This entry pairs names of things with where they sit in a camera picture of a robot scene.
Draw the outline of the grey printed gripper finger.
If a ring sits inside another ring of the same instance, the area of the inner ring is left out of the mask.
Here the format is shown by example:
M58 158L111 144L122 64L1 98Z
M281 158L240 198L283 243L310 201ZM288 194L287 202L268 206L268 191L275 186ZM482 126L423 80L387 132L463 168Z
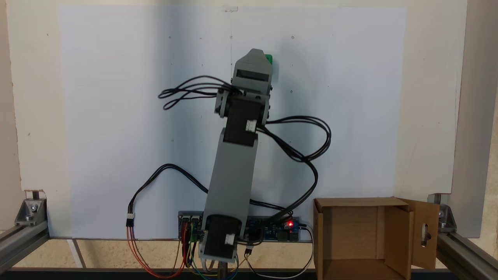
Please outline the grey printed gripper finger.
M246 71L273 71L273 66L267 59L263 50L251 49L249 53L235 63L236 70Z

